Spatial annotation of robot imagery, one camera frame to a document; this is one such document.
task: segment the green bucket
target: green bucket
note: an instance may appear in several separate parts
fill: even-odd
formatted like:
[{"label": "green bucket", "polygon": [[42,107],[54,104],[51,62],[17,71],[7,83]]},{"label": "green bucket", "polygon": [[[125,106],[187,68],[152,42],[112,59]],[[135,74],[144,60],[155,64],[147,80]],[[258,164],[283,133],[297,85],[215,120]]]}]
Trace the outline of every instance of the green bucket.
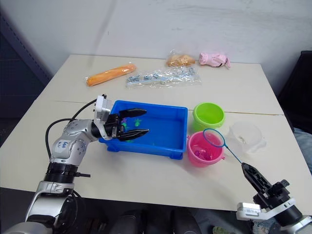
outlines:
[{"label": "green bucket", "polygon": [[195,132],[206,128],[219,128],[225,120],[225,114],[221,107],[214,103],[203,102],[193,110],[193,129]]}]

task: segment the white wall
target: white wall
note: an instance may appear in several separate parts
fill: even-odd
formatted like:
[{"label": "white wall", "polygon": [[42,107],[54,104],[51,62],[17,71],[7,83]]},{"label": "white wall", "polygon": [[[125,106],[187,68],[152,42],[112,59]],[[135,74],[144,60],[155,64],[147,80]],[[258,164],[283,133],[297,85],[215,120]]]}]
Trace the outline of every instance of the white wall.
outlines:
[{"label": "white wall", "polygon": [[222,52],[261,63],[275,93],[312,50],[311,0],[1,0],[54,74],[69,54],[166,58]]}]

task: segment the blue plastic tray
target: blue plastic tray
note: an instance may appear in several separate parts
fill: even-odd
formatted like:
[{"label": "blue plastic tray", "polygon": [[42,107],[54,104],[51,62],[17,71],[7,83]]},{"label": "blue plastic tray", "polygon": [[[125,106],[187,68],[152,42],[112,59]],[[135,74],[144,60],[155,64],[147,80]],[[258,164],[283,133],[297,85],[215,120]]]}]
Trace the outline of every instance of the blue plastic tray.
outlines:
[{"label": "blue plastic tray", "polygon": [[127,128],[149,129],[150,131],[137,139],[119,141],[118,139],[104,140],[108,151],[128,151],[152,155],[168,156],[172,159],[182,159],[186,148],[187,108],[177,106],[164,106],[140,102],[115,102],[111,113],[121,110],[140,108],[147,113],[133,118],[126,118]]}]

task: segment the person's leg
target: person's leg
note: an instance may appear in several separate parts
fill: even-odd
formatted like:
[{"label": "person's leg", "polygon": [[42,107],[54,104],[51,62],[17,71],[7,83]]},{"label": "person's leg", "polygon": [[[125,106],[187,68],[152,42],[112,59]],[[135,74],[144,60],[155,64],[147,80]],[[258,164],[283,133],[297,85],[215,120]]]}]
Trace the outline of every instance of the person's leg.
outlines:
[{"label": "person's leg", "polygon": [[294,128],[293,134],[312,175],[312,135],[299,128]]}]

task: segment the white table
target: white table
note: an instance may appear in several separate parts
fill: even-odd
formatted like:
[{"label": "white table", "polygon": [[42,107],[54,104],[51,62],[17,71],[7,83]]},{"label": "white table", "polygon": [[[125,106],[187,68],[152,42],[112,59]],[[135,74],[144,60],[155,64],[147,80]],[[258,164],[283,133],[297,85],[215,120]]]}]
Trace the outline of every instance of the white table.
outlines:
[{"label": "white table", "polygon": [[[45,94],[34,102],[0,148],[2,187],[36,190],[49,162],[44,143],[46,127],[56,119],[71,117],[83,105],[71,102],[70,96],[59,101],[48,100],[48,95],[51,99],[53,97],[47,92],[50,89],[48,85]],[[89,87],[84,89],[84,94],[90,90]],[[88,95],[86,99],[94,98],[91,92]],[[164,104],[161,100],[152,102]],[[78,117],[93,118],[92,108],[87,108]],[[285,117],[227,113],[220,131],[226,134],[229,126],[239,120],[253,122],[267,141],[264,149],[252,156],[241,156],[241,159],[255,166],[271,183],[288,180],[291,184],[288,189],[296,198],[298,208],[304,214],[311,214],[312,178]],[[60,136],[64,125],[60,123],[51,129],[50,144]],[[91,178],[75,179],[75,189],[89,198],[236,210],[237,203],[252,202],[256,193],[244,178],[239,163],[231,156],[200,169],[190,165],[187,154],[179,161],[164,156],[112,153],[106,151],[105,144],[93,142],[88,146],[78,171],[92,175]]]},{"label": "white table", "polygon": [[227,112],[282,115],[276,97],[260,64],[233,63],[226,67],[199,66],[202,85],[171,89],[127,89],[126,77],[87,87],[85,77],[133,62],[140,71],[163,68],[165,60],[71,55],[39,99],[89,102],[99,94],[110,100],[128,100],[185,106],[192,110],[201,102],[214,102]]}]

